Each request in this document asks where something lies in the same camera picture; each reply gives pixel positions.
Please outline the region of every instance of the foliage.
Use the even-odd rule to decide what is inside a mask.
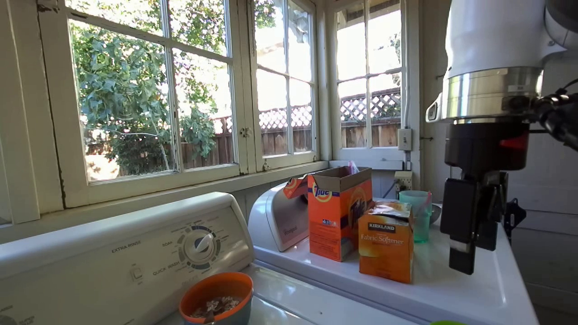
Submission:
[[[99,11],[103,18],[114,13],[123,22],[132,22],[132,27],[152,34],[161,31],[161,2],[146,0],[137,9],[130,7],[134,4],[79,2],[76,9]],[[222,4],[226,2],[172,2],[175,5],[172,7],[173,38],[191,47],[226,54],[228,23]],[[275,7],[269,2],[258,2],[256,23],[273,23],[273,13]],[[193,146],[200,157],[211,155],[217,144],[208,112],[217,112],[215,85],[197,78],[210,69],[206,63],[173,51],[181,130],[172,135],[166,49],[78,22],[70,22],[70,34],[85,134],[105,134],[103,139],[112,146],[107,157],[116,157],[123,173],[173,168],[172,137],[181,137],[181,143]]]

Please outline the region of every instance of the orange box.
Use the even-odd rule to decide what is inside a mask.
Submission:
[[[332,168],[307,177],[309,251],[343,260],[358,247],[358,220],[372,200],[370,168]]]
[[[284,188],[284,195],[287,199],[307,195],[307,175],[289,179],[285,188]]]
[[[372,208],[359,218],[359,273],[412,283],[414,240],[408,222],[410,211],[399,202],[387,206],[394,208],[392,215],[396,217],[388,213],[376,215],[376,208]]]

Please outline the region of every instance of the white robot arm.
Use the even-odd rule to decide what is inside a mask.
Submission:
[[[578,94],[540,96],[553,52],[578,49],[578,2],[453,0],[446,31],[448,70],[426,121],[452,121],[441,231],[453,240],[450,267],[473,273],[475,246],[493,249],[508,177],[526,164],[529,123],[540,121],[578,150]]]

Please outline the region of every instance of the snack box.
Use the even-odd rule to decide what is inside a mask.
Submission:
[[[414,282],[410,209],[401,202],[379,202],[359,218],[359,273]]]

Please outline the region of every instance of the washing machine control panel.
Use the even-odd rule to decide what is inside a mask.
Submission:
[[[195,282],[251,260],[246,218],[226,193],[9,242],[0,325],[155,323]]]

